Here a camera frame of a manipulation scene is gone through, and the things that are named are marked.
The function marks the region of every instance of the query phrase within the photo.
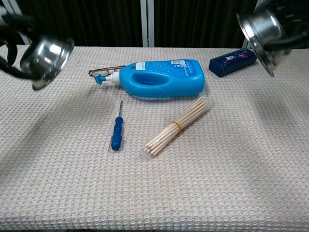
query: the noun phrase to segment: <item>blue screwdriver handle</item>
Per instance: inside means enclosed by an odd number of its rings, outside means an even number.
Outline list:
[[[112,135],[112,149],[114,151],[118,151],[120,146],[121,146],[121,140],[122,140],[122,136],[121,136],[121,132],[122,132],[122,122],[124,120],[122,119],[122,117],[117,117],[115,119],[115,126],[114,126],[114,134]]]

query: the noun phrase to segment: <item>blue plastic bottle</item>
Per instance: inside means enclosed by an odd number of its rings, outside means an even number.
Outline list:
[[[205,85],[203,70],[194,59],[137,62],[108,77],[97,75],[95,80],[100,85],[111,81],[129,94],[143,98],[196,95]]]

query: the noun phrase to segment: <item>bottle cap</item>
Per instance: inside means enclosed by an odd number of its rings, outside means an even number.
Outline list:
[[[98,74],[95,76],[95,81],[97,84],[102,85],[103,81],[110,81],[114,83],[115,85],[120,84],[120,75],[119,72],[114,72],[110,76],[102,76],[101,74]]]

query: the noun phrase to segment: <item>rubber band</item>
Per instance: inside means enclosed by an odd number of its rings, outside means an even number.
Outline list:
[[[178,122],[176,122],[176,121],[172,121],[172,123],[176,124],[176,126],[177,126],[177,127],[178,127],[178,129],[179,129],[179,132],[181,132],[181,131],[182,131],[182,127],[179,125],[179,123],[178,123]]]

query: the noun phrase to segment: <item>eyeglass frame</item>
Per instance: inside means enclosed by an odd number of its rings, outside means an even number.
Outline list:
[[[113,70],[113,72],[116,70],[116,69],[121,69],[121,68],[124,68],[125,65],[120,65],[120,66],[115,66],[115,67],[108,67],[108,68],[103,68],[103,69],[94,69],[94,70],[89,70],[88,74],[89,76],[92,76],[92,77],[95,77],[93,75],[93,72],[99,72],[99,71],[107,71],[107,75],[103,75],[103,77],[105,76],[108,76],[108,75],[112,75],[112,73],[110,73],[111,70]]]

